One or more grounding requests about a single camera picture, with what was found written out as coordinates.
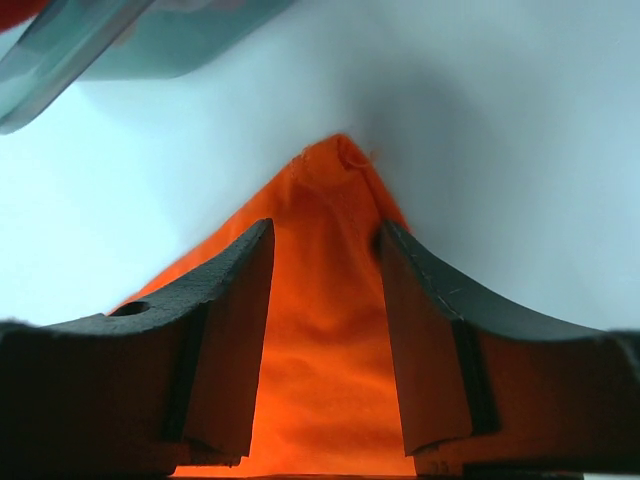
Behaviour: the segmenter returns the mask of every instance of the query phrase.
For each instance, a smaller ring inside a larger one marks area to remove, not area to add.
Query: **orange fabric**
[[[49,0],[0,0],[0,32],[40,13]]]
[[[260,218],[275,266],[251,455],[178,475],[414,475],[404,457],[382,281],[372,240],[402,215],[344,135],[307,148],[217,233],[153,280],[198,266]]]

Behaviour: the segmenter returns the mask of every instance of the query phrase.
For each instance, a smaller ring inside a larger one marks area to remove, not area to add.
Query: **orange cloth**
[[[260,218],[276,247],[251,455],[178,475],[414,475],[404,457],[373,238],[402,215],[344,135],[307,148],[145,295],[210,259]]]
[[[0,0],[0,32],[29,20],[47,5],[49,0]]]

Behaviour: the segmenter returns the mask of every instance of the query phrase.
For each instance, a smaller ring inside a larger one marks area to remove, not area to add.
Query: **transparent plastic container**
[[[192,72],[294,1],[54,0],[0,60],[0,133],[27,125],[78,78]]]

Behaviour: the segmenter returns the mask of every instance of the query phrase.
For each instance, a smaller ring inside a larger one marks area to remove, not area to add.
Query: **hole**
[[[110,317],[128,317],[130,315],[137,315],[149,310],[150,305],[147,302],[130,302],[113,312]]]

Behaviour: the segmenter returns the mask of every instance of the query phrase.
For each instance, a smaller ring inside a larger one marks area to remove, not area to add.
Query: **white background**
[[[0,317],[109,310],[346,131],[443,259],[638,328],[639,52],[636,0],[307,0],[185,77],[76,83],[0,137]]]

